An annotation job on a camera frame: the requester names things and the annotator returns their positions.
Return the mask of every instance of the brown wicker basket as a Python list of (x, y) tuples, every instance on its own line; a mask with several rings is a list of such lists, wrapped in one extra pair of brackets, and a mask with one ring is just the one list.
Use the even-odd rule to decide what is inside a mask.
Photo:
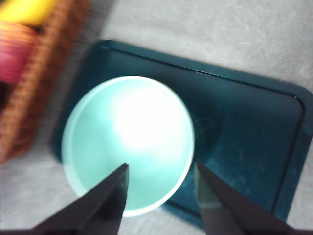
[(58, 0), (1, 112), (1, 163), (25, 153), (72, 43), (86, 17), (89, 0)]

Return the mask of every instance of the plastic tray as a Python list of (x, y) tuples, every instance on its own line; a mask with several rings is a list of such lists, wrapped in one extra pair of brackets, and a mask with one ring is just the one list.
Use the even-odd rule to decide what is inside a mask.
[[(286, 220), (313, 134), (313, 95), (309, 91), (124, 43), (100, 41), (87, 55), (56, 128), (52, 144), (58, 158), (64, 125), (79, 99), (99, 83), (127, 75), (149, 77), (173, 89), (193, 119), (194, 160)], [(168, 205), (199, 217), (193, 166)]]

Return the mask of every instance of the bowl rim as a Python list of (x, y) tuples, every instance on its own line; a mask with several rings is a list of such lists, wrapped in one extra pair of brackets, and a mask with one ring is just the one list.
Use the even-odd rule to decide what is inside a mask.
[(64, 171), (65, 171), (65, 174), (67, 177), (67, 181), (69, 182), (71, 188), (75, 191), (76, 195), (81, 197), (81, 196), (85, 195), (88, 191), (85, 189), (85, 187), (80, 182), (78, 174), (76, 173), (76, 170), (73, 167), (73, 157), (69, 153), (72, 149), (72, 144), (71, 144), (72, 143), (72, 136), (73, 136), (72, 133), (73, 133), (73, 130), (76, 126), (76, 122), (77, 122), (81, 112), (86, 107), (86, 105), (102, 89), (108, 87), (111, 84), (117, 83), (117, 82), (121, 82), (121, 81), (125, 81), (125, 80), (134, 80), (134, 79), (145, 81), (145, 82), (150, 82), (150, 83), (154, 83), (154, 84), (158, 85), (159, 87), (166, 90), (167, 92), (170, 92), (175, 97), (175, 99), (179, 102), (179, 104), (182, 106), (182, 108), (184, 110), (184, 115), (186, 115), (186, 117), (189, 119), (188, 129), (190, 129), (190, 133), (191, 133), (191, 151), (190, 151), (190, 153), (186, 153), (187, 155), (189, 155), (188, 160), (185, 163), (185, 167), (184, 167), (179, 179), (173, 185), (173, 187), (170, 191), (168, 191), (161, 199), (159, 199), (159, 200), (155, 201), (154, 203), (152, 203), (148, 206), (145, 206), (143, 208), (133, 209), (133, 210), (124, 209), (123, 217), (131, 217), (131, 216), (144, 214), (144, 213), (147, 213), (149, 211), (152, 211), (152, 210), (158, 208), (163, 203), (165, 203), (178, 190), (178, 188), (182, 184), (183, 180), (186, 178), (186, 175), (187, 175), (187, 173), (190, 169), (191, 163), (192, 163), (194, 150), (195, 150), (195, 132), (194, 132), (194, 127), (193, 127), (190, 113), (189, 113), (187, 107), (185, 106), (185, 104), (183, 103), (183, 101), (181, 100), (181, 98), (171, 88), (169, 88), (165, 84), (163, 84), (159, 81), (153, 80), (151, 78), (147, 78), (147, 77), (122, 76), (122, 77), (116, 77), (116, 78), (112, 78), (110, 80), (104, 81), (104, 82), (100, 83), (99, 85), (95, 86), (94, 88), (92, 88), (90, 91), (88, 91), (77, 102), (77, 104), (75, 105), (75, 107), (71, 111), (71, 114), (69, 115), (69, 118), (67, 119), (67, 122), (66, 122), (66, 125), (64, 128), (64, 131), (63, 131), (62, 147), (61, 147), (62, 162), (63, 162), (63, 166), (64, 166)]

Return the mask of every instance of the light blue bowl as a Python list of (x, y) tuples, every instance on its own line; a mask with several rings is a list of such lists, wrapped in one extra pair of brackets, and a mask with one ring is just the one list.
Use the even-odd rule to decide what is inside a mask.
[(106, 81), (75, 106), (62, 139), (70, 185), (84, 195), (121, 164), (130, 178), (124, 216), (143, 214), (169, 199), (184, 180), (194, 130), (180, 98), (155, 80)]

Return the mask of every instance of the gray carpet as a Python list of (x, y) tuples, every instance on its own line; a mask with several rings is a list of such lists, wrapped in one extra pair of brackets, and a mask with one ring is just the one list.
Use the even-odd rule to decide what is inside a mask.
[[(88, 46), (113, 39), (291, 82), (313, 92), (311, 0), (92, 0), (32, 150), (1, 168), (1, 228), (30, 228), (76, 196), (47, 142)], [(288, 223), (313, 229), (313, 148)], [(204, 234), (163, 208), (122, 220), (119, 234)]]

